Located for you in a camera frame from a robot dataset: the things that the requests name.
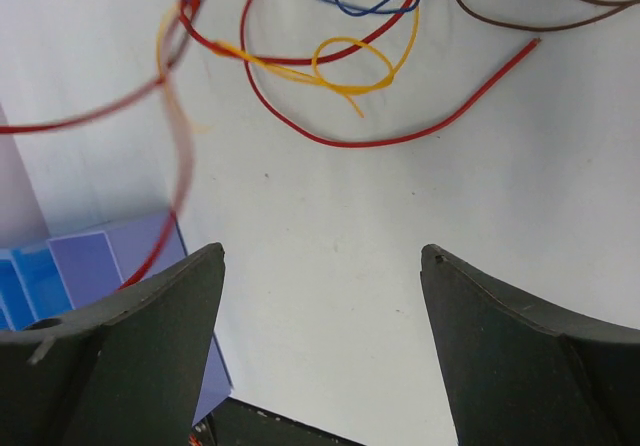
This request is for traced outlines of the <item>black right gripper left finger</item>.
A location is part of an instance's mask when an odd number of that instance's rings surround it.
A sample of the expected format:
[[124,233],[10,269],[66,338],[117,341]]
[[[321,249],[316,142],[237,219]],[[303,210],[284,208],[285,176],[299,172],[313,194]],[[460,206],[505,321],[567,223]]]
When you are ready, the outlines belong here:
[[5,445],[184,445],[225,274],[206,245],[100,301],[1,334]]

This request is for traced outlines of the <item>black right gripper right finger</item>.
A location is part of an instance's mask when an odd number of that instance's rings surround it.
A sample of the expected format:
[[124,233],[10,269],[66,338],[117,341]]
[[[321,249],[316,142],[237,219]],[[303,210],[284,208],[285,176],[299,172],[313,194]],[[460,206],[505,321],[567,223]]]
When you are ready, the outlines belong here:
[[462,445],[635,445],[639,333],[430,244],[421,285]]

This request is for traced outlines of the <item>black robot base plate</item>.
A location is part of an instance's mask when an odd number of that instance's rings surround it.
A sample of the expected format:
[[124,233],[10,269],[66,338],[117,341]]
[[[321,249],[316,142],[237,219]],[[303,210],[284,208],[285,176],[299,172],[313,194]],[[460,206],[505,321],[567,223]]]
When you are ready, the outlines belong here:
[[233,398],[225,399],[196,423],[188,445],[217,446],[354,446],[333,433]]

